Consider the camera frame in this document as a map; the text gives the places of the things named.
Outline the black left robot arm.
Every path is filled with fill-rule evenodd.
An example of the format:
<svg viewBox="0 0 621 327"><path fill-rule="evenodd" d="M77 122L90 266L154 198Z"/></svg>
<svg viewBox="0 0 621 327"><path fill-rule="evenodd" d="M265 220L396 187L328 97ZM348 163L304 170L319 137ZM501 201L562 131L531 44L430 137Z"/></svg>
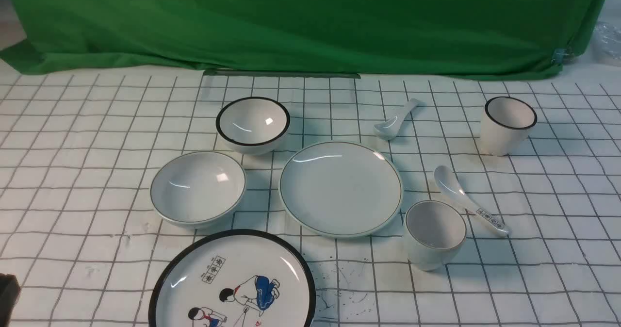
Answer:
<svg viewBox="0 0 621 327"><path fill-rule="evenodd" d="M16 276L0 274L0 326L8 327L13 308L20 294L20 285Z"/></svg>

